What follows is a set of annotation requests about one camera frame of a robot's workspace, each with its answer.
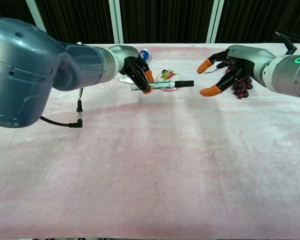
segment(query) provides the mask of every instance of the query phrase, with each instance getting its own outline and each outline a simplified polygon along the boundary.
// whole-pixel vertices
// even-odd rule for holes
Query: robotic hand
[[[131,46],[103,48],[54,40],[26,22],[0,17],[0,126],[34,124],[52,88],[81,89],[128,75],[149,94],[148,65]]]
[[[292,54],[296,50],[293,45],[292,47],[294,49],[288,50],[286,54]],[[276,57],[266,49],[232,45],[227,50],[208,57],[199,66],[197,73],[202,74],[215,62],[221,62],[216,66],[218,69],[230,67],[232,70],[217,84],[202,89],[202,96],[215,96],[236,82],[250,77],[275,93],[300,97],[300,55]]]

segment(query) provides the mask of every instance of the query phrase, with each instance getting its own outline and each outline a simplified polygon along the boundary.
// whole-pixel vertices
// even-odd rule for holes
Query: marker
[[[156,81],[150,82],[149,85],[153,86],[153,89],[173,89],[173,88],[184,88],[193,87],[194,81]],[[131,84],[132,91],[140,90],[136,84]]]

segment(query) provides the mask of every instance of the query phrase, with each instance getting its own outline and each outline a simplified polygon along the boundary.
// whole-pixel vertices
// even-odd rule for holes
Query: metal frame
[[[210,16],[210,22],[209,22],[209,28],[206,35],[206,43],[207,44],[214,44],[216,41],[216,36],[219,28],[220,18],[222,9],[224,7],[225,0],[214,0],[211,16]]]
[[[120,0],[109,0],[113,39],[115,44],[124,43],[124,35],[122,30]]]
[[[42,31],[47,32],[44,21],[41,18],[36,1],[35,0],[25,0],[25,1],[30,9],[31,15],[33,17],[33,20],[34,20],[37,28],[41,29]]]

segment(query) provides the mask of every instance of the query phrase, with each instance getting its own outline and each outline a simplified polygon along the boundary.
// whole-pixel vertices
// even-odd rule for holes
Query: pink blanket
[[[145,95],[117,77],[84,90],[82,129],[0,127],[0,238],[300,239],[300,99],[256,82],[202,97],[224,69],[197,67],[228,45],[138,45],[154,76],[195,87]],[[53,90],[44,116],[75,122],[77,97]]]

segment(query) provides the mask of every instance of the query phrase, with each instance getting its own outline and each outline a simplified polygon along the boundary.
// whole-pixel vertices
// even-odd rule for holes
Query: black curtain
[[[19,19],[36,25],[26,0],[0,0],[0,17]]]
[[[275,30],[300,35],[300,0],[225,0],[216,43],[280,43]]]
[[[114,43],[108,0],[36,0],[36,4],[53,38],[69,43]]]
[[[124,43],[205,43],[213,0],[121,0]]]

